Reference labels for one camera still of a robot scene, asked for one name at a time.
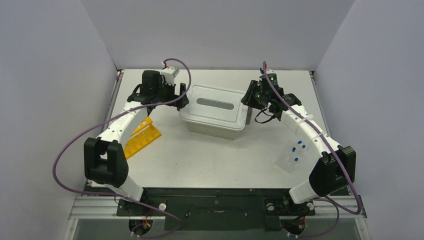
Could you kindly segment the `beige plastic bin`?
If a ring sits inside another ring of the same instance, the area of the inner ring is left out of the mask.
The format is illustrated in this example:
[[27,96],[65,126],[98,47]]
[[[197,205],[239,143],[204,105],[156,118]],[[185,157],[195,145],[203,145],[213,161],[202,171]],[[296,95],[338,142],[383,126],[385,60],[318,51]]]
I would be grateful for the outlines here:
[[248,115],[247,107],[242,107],[240,110],[224,109],[192,113],[182,110],[179,113],[179,117],[190,132],[227,140],[236,140],[242,135]]

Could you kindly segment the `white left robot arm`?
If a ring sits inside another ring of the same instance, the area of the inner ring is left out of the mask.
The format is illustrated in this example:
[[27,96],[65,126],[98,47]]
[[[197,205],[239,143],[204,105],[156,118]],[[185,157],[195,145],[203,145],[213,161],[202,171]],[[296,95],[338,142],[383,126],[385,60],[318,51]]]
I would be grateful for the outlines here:
[[87,179],[113,190],[116,194],[131,199],[129,208],[136,215],[149,209],[149,201],[143,195],[143,187],[129,175],[129,166],[124,147],[136,127],[143,122],[159,104],[184,108],[189,100],[185,83],[175,93],[176,67],[165,67],[160,71],[145,70],[138,84],[119,115],[96,138],[89,137],[83,145],[84,175]]

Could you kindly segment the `yellow test tube rack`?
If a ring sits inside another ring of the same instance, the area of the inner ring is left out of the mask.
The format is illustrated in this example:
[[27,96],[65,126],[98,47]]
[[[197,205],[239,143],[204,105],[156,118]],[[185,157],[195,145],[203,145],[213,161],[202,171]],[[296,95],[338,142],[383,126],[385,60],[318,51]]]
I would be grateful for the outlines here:
[[161,137],[160,131],[153,125],[153,120],[146,117],[134,130],[124,147],[124,155],[128,160],[143,148]]

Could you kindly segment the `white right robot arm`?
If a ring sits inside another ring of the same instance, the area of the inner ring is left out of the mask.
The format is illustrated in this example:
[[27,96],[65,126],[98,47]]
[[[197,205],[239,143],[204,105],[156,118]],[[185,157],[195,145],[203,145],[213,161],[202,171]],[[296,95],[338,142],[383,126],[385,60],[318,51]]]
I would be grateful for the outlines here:
[[282,199],[282,207],[287,213],[294,214],[302,203],[325,197],[355,181],[355,150],[351,146],[343,147],[325,133],[294,94],[284,93],[275,73],[251,80],[241,103],[262,112],[268,111],[272,120],[277,119],[296,135],[297,142],[284,151],[283,159],[277,161],[284,170],[294,170],[303,158],[311,157],[311,172]]

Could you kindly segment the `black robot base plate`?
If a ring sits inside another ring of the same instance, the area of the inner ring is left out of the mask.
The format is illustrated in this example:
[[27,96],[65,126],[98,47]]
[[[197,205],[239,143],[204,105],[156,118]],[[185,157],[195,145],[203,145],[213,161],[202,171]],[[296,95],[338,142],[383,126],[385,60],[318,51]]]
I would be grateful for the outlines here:
[[318,216],[320,203],[330,205],[324,200],[295,204],[285,188],[148,187],[140,201],[142,205],[119,199],[116,215],[145,228],[163,217],[167,231],[303,230],[305,217]]

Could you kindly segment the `white bin lid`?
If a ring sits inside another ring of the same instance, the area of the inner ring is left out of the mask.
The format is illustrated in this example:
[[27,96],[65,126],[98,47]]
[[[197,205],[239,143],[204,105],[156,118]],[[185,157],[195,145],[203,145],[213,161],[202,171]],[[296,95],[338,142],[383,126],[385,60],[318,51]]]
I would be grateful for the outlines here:
[[241,131],[248,111],[241,103],[244,95],[240,90],[195,84],[187,93],[189,103],[179,111],[179,117],[190,124]]

